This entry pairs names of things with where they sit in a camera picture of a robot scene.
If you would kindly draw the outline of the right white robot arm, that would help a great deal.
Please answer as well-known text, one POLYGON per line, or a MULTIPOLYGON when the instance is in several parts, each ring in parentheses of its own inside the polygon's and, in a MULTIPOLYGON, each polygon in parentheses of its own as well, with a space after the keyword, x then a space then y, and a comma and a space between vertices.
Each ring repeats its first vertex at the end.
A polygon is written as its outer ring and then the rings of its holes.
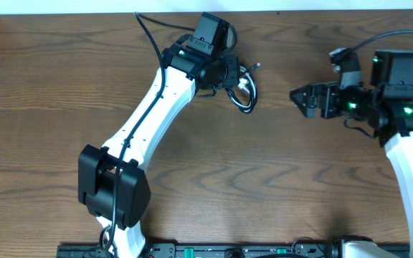
POLYGON ((375 51, 369 89, 354 51, 338 49, 330 58, 340 79, 299 87, 290 99, 307 118, 317 112, 325 119, 344 116, 373 129, 398 180, 413 257, 413 51, 375 51))

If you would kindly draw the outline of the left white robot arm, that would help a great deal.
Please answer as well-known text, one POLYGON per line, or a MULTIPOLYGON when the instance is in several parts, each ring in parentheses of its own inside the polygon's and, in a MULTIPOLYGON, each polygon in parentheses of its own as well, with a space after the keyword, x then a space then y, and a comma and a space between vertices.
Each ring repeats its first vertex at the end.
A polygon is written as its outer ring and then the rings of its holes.
POLYGON ((159 61, 146 96, 101 148, 87 145, 78 158, 78 201, 102 224, 99 250, 110 257, 139 257, 146 245, 141 218, 151 190, 146 172, 174 118, 200 89, 216 92, 239 83, 233 53, 237 32, 204 12, 191 34, 156 50, 159 61))

